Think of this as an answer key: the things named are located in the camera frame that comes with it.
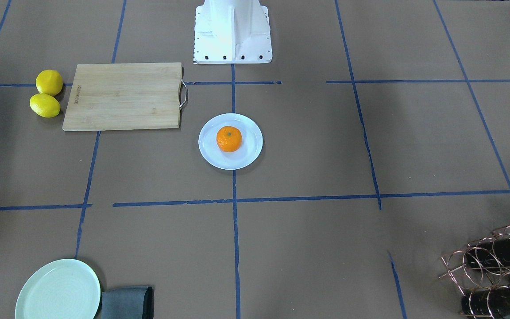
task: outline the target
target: black object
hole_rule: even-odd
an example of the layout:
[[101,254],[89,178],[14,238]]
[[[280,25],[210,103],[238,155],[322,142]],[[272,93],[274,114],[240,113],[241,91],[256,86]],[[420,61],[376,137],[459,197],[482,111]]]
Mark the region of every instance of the black object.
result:
[[496,319],[510,319],[510,288],[474,291],[471,293],[471,303],[469,299],[470,295],[462,297],[464,315],[492,315]]
[[477,247],[484,248],[485,250],[470,250],[466,254],[467,266],[474,269],[480,267],[499,267],[497,263],[497,261],[499,261],[502,266],[510,268],[510,238],[496,240],[494,242],[485,242],[477,245]]
[[148,286],[123,287],[101,294],[102,319],[152,319],[153,289]]

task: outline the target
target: wooden cutting board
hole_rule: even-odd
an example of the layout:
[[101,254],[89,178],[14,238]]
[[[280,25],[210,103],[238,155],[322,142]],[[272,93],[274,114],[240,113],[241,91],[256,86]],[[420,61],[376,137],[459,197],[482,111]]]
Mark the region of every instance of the wooden cutting board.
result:
[[64,131],[178,128],[182,63],[79,64]]

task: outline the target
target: round plate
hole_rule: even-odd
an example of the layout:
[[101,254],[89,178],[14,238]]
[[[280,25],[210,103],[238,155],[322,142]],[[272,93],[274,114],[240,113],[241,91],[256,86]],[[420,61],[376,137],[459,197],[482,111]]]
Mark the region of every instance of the round plate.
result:
[[[216,143],[216,134],[224,126],[233,126],[241,132],[241,146],[235,152],[224,152]],[[253,163],[263,148],[263,134],[259,126],[245,115],[227,113],[209,120],[198,137],[202,156],[215,167],[224,170],[239,170]]]
[[101,289],[96,274],[76,259],[46,264],[27,280],[15,319],[93,319]]

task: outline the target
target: orange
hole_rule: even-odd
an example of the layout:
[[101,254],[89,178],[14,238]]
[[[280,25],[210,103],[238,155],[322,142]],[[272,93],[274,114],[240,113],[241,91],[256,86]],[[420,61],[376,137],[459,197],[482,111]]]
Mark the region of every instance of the orange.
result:
[[233,126],[224,126],[216,134],[216,142],[224,152],[235,152],[241,146],[241,132]]

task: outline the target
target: metal ring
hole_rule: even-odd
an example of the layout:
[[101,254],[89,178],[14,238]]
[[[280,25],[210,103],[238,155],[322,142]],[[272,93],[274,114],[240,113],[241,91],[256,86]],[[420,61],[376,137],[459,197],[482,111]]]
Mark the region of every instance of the metal ring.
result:
[[179,109],[182,111],[182,108],[188,102],[188,87],[186,86],[186,83],[184,83],[184,81],[182,79],[180,79],[180,83],[182,83],[182,85],[184,85],[184,90],[185,90],[184,91],[184,101],[182,103],[180,103],[180,106],[179,106]]

